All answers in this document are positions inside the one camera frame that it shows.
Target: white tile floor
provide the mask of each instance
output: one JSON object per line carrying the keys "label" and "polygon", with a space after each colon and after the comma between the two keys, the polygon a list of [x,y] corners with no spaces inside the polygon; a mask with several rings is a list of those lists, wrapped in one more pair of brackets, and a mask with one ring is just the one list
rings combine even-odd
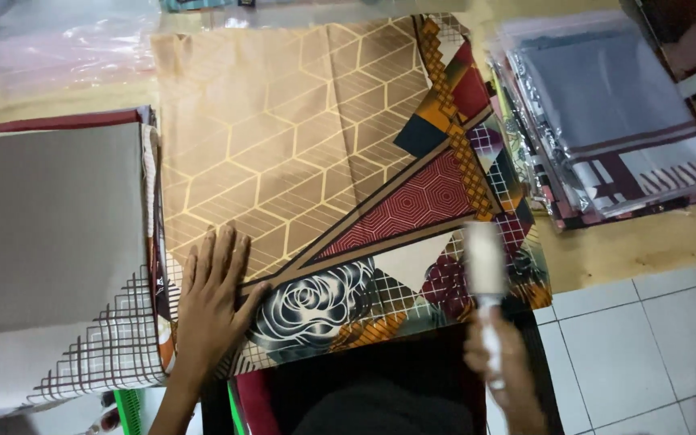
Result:
{"label": "white tile floor", "polygon": [[555,295],[536,321],[566,435],[696,435],[696,267]]}

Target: person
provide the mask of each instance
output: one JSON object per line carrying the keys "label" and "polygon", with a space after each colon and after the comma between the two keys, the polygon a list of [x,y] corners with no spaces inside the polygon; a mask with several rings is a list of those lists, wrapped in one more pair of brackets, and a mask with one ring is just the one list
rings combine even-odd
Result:
{"label": "person", "polygon": [[[233,228],[225,226],[219,236],[210,228],[199,252],[194,246],[190,251],[179,301],[179,356],[150,435],[186,432],[203,381],[239,344],[258,303],[269,291],[266,282],[259,283],[235,310],[235,294],[249,248],[246,235],[237,236]],[[504,388],[492,393],[506,416],[508,430],[512,434],[543,435],[547,431],[545,415],[536,399],[520,333],[502,319],[498,308],[491,312],[489,321],[501,343],[504,380]],[[475,312],[463,358],[471,370],[492,381],[497,374],[488,368],[482,328]],[[305,415],[295,433],[473,433],[470,419],[461,404],[417,396],[391,382],[373,380],[327,395]]]}

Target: right hand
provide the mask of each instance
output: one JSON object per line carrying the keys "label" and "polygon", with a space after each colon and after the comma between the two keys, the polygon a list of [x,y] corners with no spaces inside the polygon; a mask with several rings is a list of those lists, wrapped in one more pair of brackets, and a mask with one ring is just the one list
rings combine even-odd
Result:
{"label": "right hand", "polygon": [[533,375],[528,368],[525,342],[520,331],[501,317],[501,309],[490,309],[489,325],[496,330],[501,343],[501,372],[494,373],[488,367],[489,352],[483,344],[483,319],[477,311],[472,313],[466,342],[463,344],[463,361],[485,381],[503,378],[503,389],[492,389],[493,398],[507,416],[513,433],[545,433],[546,423],[536,399]]}

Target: left hand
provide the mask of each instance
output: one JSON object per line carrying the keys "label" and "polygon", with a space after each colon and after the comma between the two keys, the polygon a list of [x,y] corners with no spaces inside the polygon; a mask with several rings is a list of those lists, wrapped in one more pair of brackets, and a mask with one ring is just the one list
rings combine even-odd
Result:
{"label": "left hand", "polygon": [[211,227],[200,252],[194,246],[189,252],[182,274],[174,374],[186,372],[202,380],[248,329],[269,288],[266,282],[257,284],[235,311],[235,293],[243,279],[249,244],[246,235],[236,243],[235,229],[230,226],[220,229],[219,239]]}

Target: folded fabric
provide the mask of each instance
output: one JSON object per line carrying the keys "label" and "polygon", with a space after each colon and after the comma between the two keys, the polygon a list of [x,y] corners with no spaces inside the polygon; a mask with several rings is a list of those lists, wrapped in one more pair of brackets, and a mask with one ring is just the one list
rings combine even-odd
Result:
{"label": "folded fabric", "polygon": [[596,211],[696,191],[696,122],[638,29],[531,39],[516,53]]}

